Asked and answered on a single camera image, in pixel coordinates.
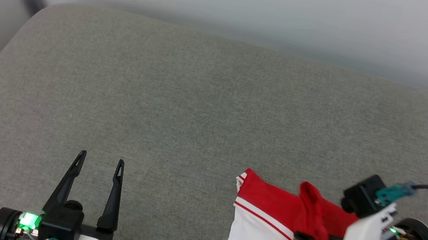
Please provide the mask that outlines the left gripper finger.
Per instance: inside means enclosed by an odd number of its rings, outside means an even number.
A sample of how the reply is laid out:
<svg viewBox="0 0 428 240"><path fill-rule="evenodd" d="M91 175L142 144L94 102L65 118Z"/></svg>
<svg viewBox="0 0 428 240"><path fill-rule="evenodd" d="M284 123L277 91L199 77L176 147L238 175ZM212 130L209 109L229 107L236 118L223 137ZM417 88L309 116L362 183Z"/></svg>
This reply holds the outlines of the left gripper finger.
<svg viewBox="0 0 428 240"><path fill-rule="evenodd" d="M69 193L73 187L75 178L79 176L83 163L86 159L87 151L82 150L78 153L68 170L65 172L59 184L42 207L44 214L48 214L54 208L62 207L68 200Z"/></svg>
<svg viewBox="0 0 428 240"><path fill-rule="evenodd" d="M97 230L113 233L118 229L119 209L124 177L124 160L120 159L113 175L112 189L103 214L98 218Z"/></svg>

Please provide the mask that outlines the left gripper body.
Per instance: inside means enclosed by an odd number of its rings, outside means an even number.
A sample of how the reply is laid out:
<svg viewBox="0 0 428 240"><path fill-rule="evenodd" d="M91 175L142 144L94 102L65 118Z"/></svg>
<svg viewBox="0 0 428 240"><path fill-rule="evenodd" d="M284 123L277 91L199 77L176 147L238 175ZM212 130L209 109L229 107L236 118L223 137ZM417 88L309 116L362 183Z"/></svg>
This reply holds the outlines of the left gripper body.
<svg viewBox="0 0 428 240"><path fill-rule="evenodd" d="M83 224L81 204L67 201L48 214L0 209L0 240L112 240L113 233Z"/></svg>

